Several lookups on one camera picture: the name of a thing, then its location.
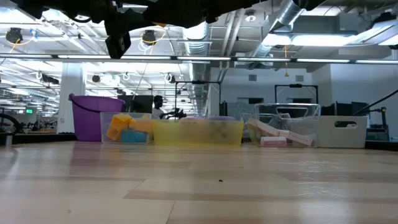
wooden table surface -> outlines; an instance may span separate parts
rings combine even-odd
[[[0,203],[7,224],[398,223],[398,153],[16,145]]]

clear plastic container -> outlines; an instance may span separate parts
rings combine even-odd
[[[153,121],[159,119],[154,115],[101,112],[100,117],[102,142],[153,143]]]
[[[257,104],[245,122],[251,141],[267,147],[317,147],[321,107],[315,104]]]
[[[157,120],[154,121],[156,146],[239,147],[243,121]]]

person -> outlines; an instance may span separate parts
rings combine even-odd
[[[163,96],[155,96],[154,97],[154,108],[152,109],[152,114],[158,116],[160,119],[163,119],[165,116],[164,111],[161,109],[163,106]]]

blue block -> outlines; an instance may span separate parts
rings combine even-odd
[[[120,137],[121,142],[145,143],[147,134],[140,131],[123,130]]]

yellow translucent bin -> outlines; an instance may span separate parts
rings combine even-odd
[[[155,120],[156,146],[239,147],[243,121]]]

